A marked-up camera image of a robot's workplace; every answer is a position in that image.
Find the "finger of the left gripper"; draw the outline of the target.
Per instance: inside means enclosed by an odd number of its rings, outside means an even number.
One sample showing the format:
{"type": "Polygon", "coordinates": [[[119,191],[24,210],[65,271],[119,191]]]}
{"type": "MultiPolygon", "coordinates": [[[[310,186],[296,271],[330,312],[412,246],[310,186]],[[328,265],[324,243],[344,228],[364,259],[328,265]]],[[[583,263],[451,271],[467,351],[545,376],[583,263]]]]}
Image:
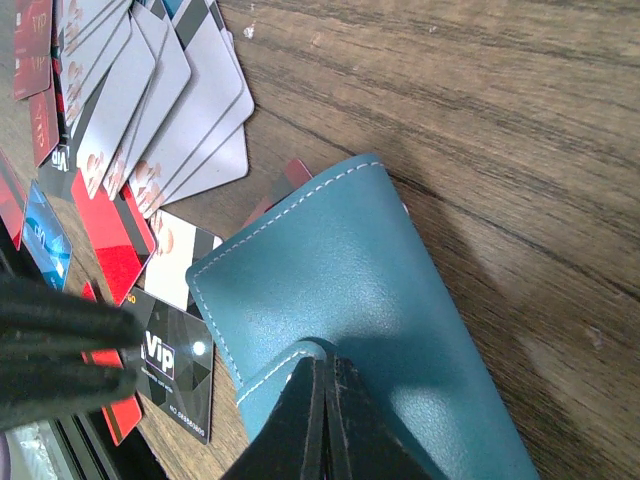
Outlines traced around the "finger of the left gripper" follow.
{"type": "Polygon", "coordinates": [[[140,345],[143,336],[144,328],[125,310],[1,276],[3,350],[121,349],[140,345]]]}
{"type": "Polygon", "coordinates": [[[1,355],[1,429],[96,411],[135,393],[138,371],[115,349],[1,355]]]}

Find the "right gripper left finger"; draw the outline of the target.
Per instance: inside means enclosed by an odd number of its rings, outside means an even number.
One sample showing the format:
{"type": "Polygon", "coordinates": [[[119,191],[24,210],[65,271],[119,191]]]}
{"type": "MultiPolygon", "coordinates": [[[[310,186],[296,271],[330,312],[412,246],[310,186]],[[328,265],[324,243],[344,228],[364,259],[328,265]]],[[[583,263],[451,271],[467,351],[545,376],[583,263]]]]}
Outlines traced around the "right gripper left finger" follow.
{"type": "Polygon", "coordinates": [[[255,440],[225,479],[323,479],[323,361],[301,360],[255,440]]]}

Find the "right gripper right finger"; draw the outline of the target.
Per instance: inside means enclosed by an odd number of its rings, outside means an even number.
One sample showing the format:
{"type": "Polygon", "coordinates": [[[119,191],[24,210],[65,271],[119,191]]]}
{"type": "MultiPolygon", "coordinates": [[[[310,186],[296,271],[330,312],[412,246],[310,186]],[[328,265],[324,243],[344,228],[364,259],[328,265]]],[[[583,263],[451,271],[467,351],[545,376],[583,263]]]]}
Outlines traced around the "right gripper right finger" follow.
{"type": "Polygon", "coordinates": [[[354,364],[338,356],[325,370],[325,477],[431,477],[387,426],[354,364]]]}

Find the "teal card holder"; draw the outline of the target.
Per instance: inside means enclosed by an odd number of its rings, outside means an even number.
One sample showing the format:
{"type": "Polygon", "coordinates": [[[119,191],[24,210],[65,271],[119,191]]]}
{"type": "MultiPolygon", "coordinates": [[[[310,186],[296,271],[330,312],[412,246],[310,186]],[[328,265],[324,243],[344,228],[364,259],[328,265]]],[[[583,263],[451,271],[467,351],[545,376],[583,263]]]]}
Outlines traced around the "teal card holder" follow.
{"type": "Polygon", "coordinates": [[[306,358],[352,361],[429,473],[537,471],[381,159],[319,174],[195,262],[186,281],[255,439],[306,358]]]}

